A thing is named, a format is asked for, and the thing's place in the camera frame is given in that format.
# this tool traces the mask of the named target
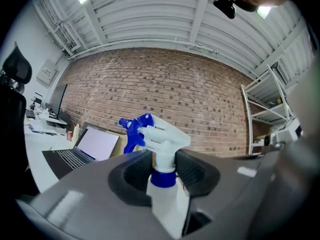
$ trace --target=ceiling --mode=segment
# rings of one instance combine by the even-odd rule
[[[167,48],[223,62],[254,79],[279,63],[290,85],[311,65],[306,23],[291,2],[266,19],[236,8],[228,19],[213,0],[33,0],[43,26],[71,59],[132,47]]]

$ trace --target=gray plastic surface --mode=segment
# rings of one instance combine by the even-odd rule
[[[184,151],[214,165],[220,172],[220,181],[210,194],[191,200],[191,209],[204,211],[212,222],[184,238],[246,238],[278,154],[269,153],[256,160],[235,160]],[[61,228],[67,234],[88,240],[171,239],[150,207],[128,205],[108,186],[108,175],[115,166],[142,153],[138,151],[80,167],[36,197],[31,205],[46,218],[61,198],[73,190],[82,193],[83,198]],[[251,178],[237,173],[241,166],[259,170]]]

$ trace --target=laptop keyboard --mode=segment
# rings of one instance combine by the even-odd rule
[[[74,154],[72,154],[69,150],[57,150],[56,151],[60,157],[74,170],[79,168],[80,166],[85,165],[80,159],[78,159]]]

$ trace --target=laptop screen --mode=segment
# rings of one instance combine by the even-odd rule
[[[110,157],[119,138],[117,135],[91,127],[88,127],[83,133],[77,147],[97,161]]]

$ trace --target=white shelving unit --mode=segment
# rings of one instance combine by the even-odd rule
[[[286,90],[269,65],[267,70],[247,86],[241,85],[249,125],[249,154],[254,147],[262,147],[261,143],[253,141],[252,122],[258,121],[269,125],[283,125],[293,115],[286,101]],[[282,99],[282,104],[270,108],[269,102]],[[256,105],[263,111],[252,114],[250,104]]]

